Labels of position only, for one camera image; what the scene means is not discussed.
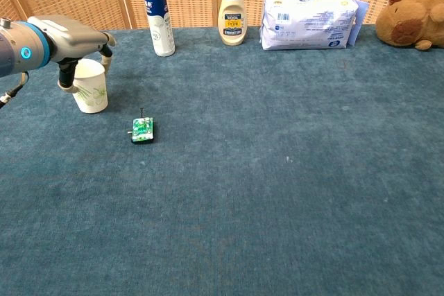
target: brown plush toy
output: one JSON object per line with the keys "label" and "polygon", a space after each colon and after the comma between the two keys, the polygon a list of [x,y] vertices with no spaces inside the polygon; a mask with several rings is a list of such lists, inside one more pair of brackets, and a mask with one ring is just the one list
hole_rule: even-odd
{"label": "brown plush toy", "polygon": [[444,48],[444,0],[388,0],[376,19],[376,33],[394,46]]}

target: blue carpet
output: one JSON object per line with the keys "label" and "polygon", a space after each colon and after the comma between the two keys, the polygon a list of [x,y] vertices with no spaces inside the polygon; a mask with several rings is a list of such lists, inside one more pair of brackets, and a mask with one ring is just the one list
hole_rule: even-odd
{"label": "blue carpet", "polygon": [[444,295],[444,50],[114,34],[104,112],[54,64],[0,110],[0,295]]}

